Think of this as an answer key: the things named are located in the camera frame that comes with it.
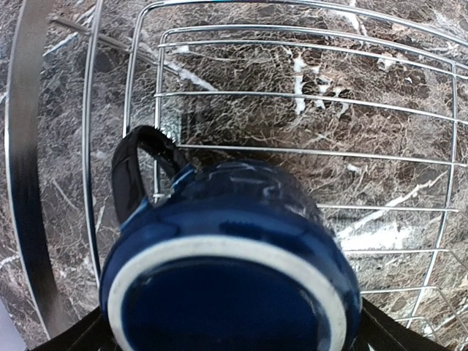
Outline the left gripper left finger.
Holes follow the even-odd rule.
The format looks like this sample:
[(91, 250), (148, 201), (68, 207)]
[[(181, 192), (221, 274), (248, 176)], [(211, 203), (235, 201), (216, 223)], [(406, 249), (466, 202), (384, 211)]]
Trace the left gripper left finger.
[(117, 344), (101, 309), (95, 308), (65, 332), (32, 351), (117, 350)]

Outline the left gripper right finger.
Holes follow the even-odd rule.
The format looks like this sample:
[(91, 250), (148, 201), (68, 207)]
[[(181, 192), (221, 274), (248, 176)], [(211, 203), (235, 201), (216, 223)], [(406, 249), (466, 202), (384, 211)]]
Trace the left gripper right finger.
[(448, 350), (446, 347), (405, 328), (375, 305), (363, 305), (358, 336), (353, 350)]

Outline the dark blue ceramic mug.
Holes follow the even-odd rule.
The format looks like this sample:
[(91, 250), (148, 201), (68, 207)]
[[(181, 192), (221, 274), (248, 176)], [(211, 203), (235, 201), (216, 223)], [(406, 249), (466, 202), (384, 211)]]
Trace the dark blue ceramic mug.
[(134, 128), (112, 161), (121, 235), (99, 303), (123, 350), (348, 350), (361, 294), (295, 178), (254, 160), (195, 169)]

